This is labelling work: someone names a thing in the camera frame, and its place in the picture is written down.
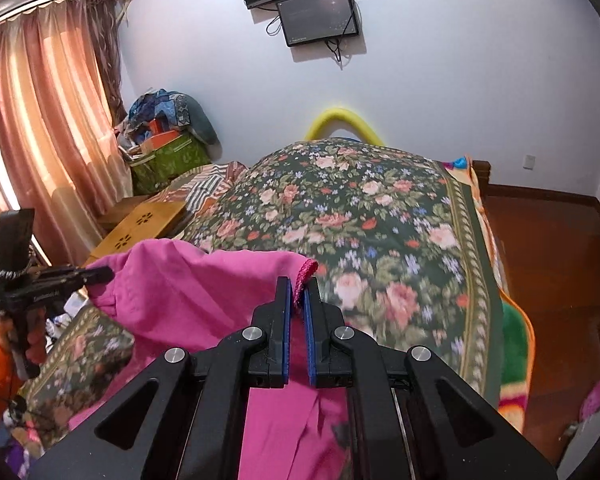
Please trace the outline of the left hand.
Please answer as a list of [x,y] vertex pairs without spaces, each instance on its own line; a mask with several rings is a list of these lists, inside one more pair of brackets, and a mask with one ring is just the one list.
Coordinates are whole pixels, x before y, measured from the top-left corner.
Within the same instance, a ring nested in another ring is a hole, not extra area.
[[[43,364],[46,360],[46,311],[44,308],[31,310],[29,316],[31,324],[27,333],[29,348],[27,348],[26,356],[34,364]],[[0,315],[0,347],[5,352],[10,351],[12,340],[9,335],[14,330],[12,320],[5,315]]]

